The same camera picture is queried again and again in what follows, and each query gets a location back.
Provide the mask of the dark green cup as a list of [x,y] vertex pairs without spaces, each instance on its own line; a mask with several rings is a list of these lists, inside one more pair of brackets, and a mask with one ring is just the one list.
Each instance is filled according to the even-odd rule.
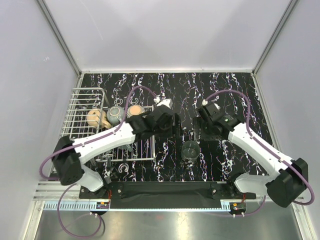
[[199,155],[201,149],[196,141],[186,141],[181,147],[181,159],[187,163],[194,163]]

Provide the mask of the dark mug cream interior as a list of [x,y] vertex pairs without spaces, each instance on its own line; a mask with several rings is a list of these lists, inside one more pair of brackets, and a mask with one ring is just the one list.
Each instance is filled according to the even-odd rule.
[[121,145],[121,146],[118,146],[117,147],[119,150],[127,150],[127,151],[129,151],[129,152],[131,152],[132,150],[133,150],[133,148],[132,148],[132,144],[130,143],[130,144],[124,144],[124,145]]

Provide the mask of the ribbed grey mug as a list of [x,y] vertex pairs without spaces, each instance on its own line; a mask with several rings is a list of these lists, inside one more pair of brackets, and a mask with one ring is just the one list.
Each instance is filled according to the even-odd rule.
[[146,109],[138,104],[130,106],[126,111],[126,117],[138,116],[146,112]]

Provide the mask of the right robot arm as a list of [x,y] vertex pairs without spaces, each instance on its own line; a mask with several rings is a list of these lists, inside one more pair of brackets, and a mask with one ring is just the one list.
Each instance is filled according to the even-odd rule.
[[204,122],[202,131],[238,146],[267,172],[236,174],[226,186],[229,197],[237,199],[243,193],[265,195],[286,208],[307,189],[309,168],[305,160],[281,153],[250,129],[242,117],[221,112],[215,103],[207,103],[197,112]]

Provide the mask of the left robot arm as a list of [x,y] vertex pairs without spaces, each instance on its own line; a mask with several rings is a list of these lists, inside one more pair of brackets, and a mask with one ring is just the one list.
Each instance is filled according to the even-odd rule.
[[98,134],[74,140],[68,136],[60,138],[52,157],[60,184],[78,184],[87,188],[97,199],[105,197],[107,185],[101,175],[87,167],[86,163],[115,148],[167,133],[172,129],[173,122],[172,107],[162,101],[152,111],[133,115],[118,126]]

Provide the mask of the tan ceramic mug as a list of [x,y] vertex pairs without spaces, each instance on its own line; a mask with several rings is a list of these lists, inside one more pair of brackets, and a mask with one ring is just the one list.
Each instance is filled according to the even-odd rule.
[[110,129],[112,125],[107,120],[107,114],[102,109],[92,109],[86,115],[86,122],[91,127]]

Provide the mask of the grey glazed mug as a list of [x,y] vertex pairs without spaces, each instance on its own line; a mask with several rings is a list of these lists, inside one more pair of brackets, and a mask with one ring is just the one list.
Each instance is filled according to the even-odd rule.
[[124,118],[125,110],[121,106],[112,106],[107,110],[106,117],[112,126],[118,125]]

